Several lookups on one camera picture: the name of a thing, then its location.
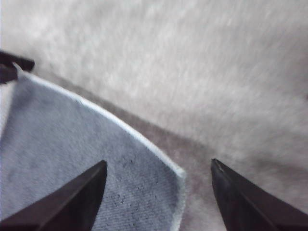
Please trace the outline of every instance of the fabric edge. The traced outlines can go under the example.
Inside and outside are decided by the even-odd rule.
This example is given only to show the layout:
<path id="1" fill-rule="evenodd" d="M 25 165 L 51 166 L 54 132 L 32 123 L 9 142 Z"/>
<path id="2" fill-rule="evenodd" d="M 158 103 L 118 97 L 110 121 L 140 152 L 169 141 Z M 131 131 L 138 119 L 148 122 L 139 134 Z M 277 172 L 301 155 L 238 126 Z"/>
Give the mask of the fabric edge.
<path id="1" fill-rule="evenodd" d="M 151 141 L 149 141 L 146 137 L 144 137 L 141 133 L 139 133 L 137 130 L 132 128 L 130 125 L 125 123 L 123 120 L 116 117 L 114 114 L 110 113 L 106 109 L 98 106 L 97 104 L 81 97 L 80 95 L 71 92 L 69 90 L 66 90 L 54 83 L 51 83 L 47 80 L 41 79 L 38 76 L 24 72 L 22 70 L 19 70 L 19 78 L 26 77 L 33 82 L 36 82 L 40 85 L 43 85 L 45 87 L 48 87 L 54 91 L 57 91 L 59 93 L 62 93 L 66 95 L 67 97 L 79 101 L 84 106 L 104 115 L 106 118 L 113 121 L 115 124 L 119 125 L 122 129 L 127 131 L 131 136 L 133 136 L 135 139 L 140 141 L 142 144 L 144 144 L 151 152 L 153 152 L 165 165 L 167 165 L 170 169 L 172 169 L 178 178 L 178 184 L 179 184 L 179 194 L 178 194 L 178 202 L 176 206 L 176 210 L 173 215 L 173 221 L 171 223 L 170 231 L 178 231 L 180 229 L 180 224 L 182 220 L 182 215 L 185 209 L 185 201 L 186 201 L 186 187 L 185 187 L 185 180 L 186 180 L 186 172 L 184 169 L 182 169 L 180 166 L 178 166 L 176 163 L 174 163 L 162 150 L 160 150 L 156 145 L 154 145 Z"/>

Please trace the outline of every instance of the black pointed object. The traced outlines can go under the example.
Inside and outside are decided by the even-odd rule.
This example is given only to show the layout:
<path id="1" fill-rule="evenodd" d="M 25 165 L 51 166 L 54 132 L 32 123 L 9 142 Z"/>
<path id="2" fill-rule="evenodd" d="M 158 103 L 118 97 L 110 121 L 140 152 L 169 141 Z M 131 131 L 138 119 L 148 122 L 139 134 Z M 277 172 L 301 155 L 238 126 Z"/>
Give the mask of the black pointed object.
<path id="1" fill-rule="evenodd" d="M 107 164 L 101 161 L 66 185 L 0 223 L 0 231 L 90 231 L 102 202 Z"/>
<path id="2" fill-rule="evenodd" d="M 31 71 L 35 65 L 33 60 L 0 51 L 0 84 L 18 79 L 14 63 L 24 71 Z"/>
<path id="3" fill-rule="evenodd" d="M 308 215 L 213 159 L 214 195 L 227 231 L 308 231 Z"/>

